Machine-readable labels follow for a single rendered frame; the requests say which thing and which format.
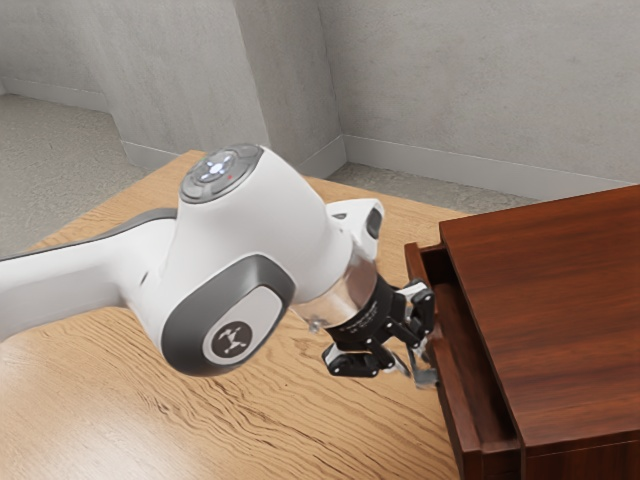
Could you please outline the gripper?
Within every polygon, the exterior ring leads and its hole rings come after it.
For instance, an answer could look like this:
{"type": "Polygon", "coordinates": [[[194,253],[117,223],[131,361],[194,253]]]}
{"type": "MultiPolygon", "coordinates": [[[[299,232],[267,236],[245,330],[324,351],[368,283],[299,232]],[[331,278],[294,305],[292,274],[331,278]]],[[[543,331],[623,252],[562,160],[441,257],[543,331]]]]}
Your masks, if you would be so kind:
{"type": "Polygon", "coordinates": [[[378,274],[365,306],[348,321],[326,330],[334,343],[322,353],[322,360],[332,376],[374,378],[380,372],[399,372],[418,389],[436,388],[437,369],[420,368],[417,362],[418,357],[426,357],[427,336],[434,325],[435,293],[424,280],[415,278],[397,290],[378,274]],[[393,336],[407,345],[409,364],[384,347],[393,336]],[[379,360],[373,353],[386,354],[390,360],[379,360]]]}

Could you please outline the dark brown wooden drawer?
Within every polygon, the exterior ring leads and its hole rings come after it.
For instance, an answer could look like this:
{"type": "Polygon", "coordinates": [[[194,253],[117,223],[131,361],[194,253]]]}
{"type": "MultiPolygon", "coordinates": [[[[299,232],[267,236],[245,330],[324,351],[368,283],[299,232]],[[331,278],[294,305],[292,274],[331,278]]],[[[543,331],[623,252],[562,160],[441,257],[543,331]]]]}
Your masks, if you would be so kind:
{"type": "Polygon", "coordinates": [[[435,292],[427,355],[462,480],[521,480],[521,451],[506,402],[445,246],[404,247],[411,279],[435,292]]]}

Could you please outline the dark brown wooden cabinet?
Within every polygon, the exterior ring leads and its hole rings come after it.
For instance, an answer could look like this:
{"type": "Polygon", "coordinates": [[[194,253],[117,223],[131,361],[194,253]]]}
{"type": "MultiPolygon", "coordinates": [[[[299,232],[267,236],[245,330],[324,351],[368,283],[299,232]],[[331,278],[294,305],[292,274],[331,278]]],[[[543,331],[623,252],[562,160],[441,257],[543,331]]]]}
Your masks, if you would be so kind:
{"type": "Polygon", "coordinates": [[[526,480],[640,480],[640,185],[443,222],[526,480]]]}

